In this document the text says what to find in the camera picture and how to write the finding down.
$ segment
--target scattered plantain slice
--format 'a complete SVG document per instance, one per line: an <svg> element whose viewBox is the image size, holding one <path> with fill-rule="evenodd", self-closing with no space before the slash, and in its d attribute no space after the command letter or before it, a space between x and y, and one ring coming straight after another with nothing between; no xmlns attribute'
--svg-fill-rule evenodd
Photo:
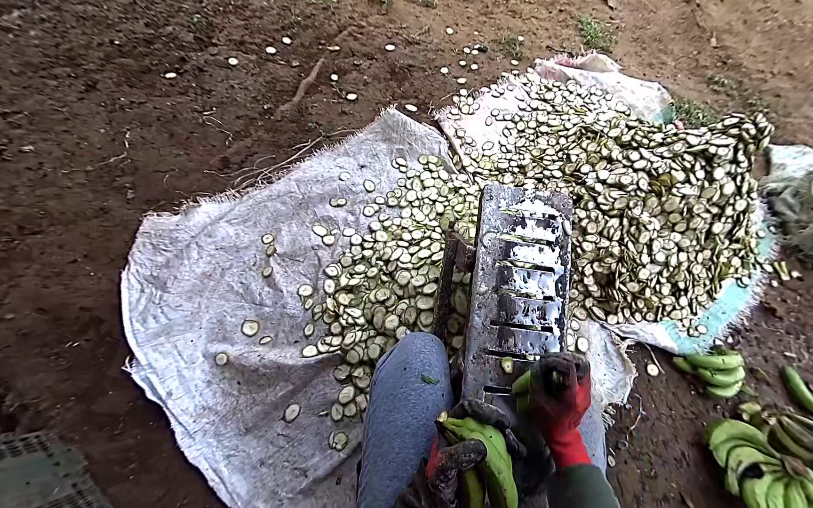
<svg viewBox="0 0 813 508"><path fill-rule="evenodd" d="M347 447L347 441L347 434L342 430L332 432L332 434L328 436L328 445L339 452Z"/></svg>
<svg viewBox="0 0 813 508"><path fill-rule="evenodd" d="M247 337L252 337L253 335L259 333L259 322L255 319L244 319L243 323L240 325L240 332Z"/></svg>
<svg viewBox="0 0 813 508"><path fill-rule="evenodd" d="M290 406L287 406L287 409L285 410L285 416L284 416L284 421L285 422L290 423L290 422L296 420L296 417L298 417L298 416L300 416L300 404L294 403L294 404L291 404Z"/></svg>

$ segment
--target person's leg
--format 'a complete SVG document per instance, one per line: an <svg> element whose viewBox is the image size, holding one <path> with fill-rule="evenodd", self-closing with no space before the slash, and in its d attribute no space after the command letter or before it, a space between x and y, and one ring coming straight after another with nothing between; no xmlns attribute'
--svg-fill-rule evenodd
<svg viewBox="0 0 813 508"><path fill-rule="evenodd" d="M378 362L363 423L357 508L387 508L428 458L435 418L454 405L445 345L410 333Z"/></svg>

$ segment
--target work glove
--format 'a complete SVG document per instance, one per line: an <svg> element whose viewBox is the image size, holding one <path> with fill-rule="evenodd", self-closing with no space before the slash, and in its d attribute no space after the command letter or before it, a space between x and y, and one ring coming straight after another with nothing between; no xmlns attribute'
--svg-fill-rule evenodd
<svg viewBox="0 0 813 508"><path fill-rule="evenodd" d="M530 376L532 413L554 465L591 464L578 428L592 404L588 361L568 352L546 354L532 366Z"/></svg>
<svg viewBox="0 0 813 508"><path fill-rule="evenodd" d="M525 447L510 431L510 419L491 404L472 398L461 400L448 415L491 425L503 433L511 456L525 456ZM435 435L428 461L423 461L410 485L398 495L395 508L456 508L460 473L478 466L488 456L488 449L478 439L466 439L449 446L444 446L445 443L440 434Z"/></svg>

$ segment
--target green plantain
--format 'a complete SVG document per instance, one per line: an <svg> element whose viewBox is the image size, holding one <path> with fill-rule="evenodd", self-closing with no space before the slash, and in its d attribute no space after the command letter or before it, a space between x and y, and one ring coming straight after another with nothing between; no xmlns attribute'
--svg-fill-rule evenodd
<svg viewBox="0 0 813 508"><path fill-rule="evenodd" d="M438 422L460 440L478 439L485 444L488 455L478 468L485 479L491 508L517 508L519 498L513 479L513 462L507 453L503 434L471 418L448 418L446 412L438 416Z"/></svg>

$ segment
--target brown soil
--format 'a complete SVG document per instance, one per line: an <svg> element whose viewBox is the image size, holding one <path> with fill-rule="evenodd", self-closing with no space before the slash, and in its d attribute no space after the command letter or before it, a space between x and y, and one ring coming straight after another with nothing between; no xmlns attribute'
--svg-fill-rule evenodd
<svg viewBox="0 0 813 508"><path fill-rule="evenodd" d="M219 174L281 162L392 102L419 105L427 121L457 88L467 43L490 46L469 73L478 87L510 67L504 36L525 36L527 65L578 49L575 18L592 14L613 22L628 73L721 110L766 106L776 142L813 144L813 0L611 3L0 0L0 432L53 429L116 507L220 506L121 369L119 270L139 217L222 191L231 179ZM324 49L348 28L340 52ZM272 119L321 57L300 105ZM359 101L342 98L331 72ZM770 291L737 336L769 375L754 383L763 397L780 398L784 361L813 379L813 274ZM627 438L638 397L609 434L622 505L731 502L697 442L730 403L693 393L666 360L666 375L638 382L635 429Z"/></svg>

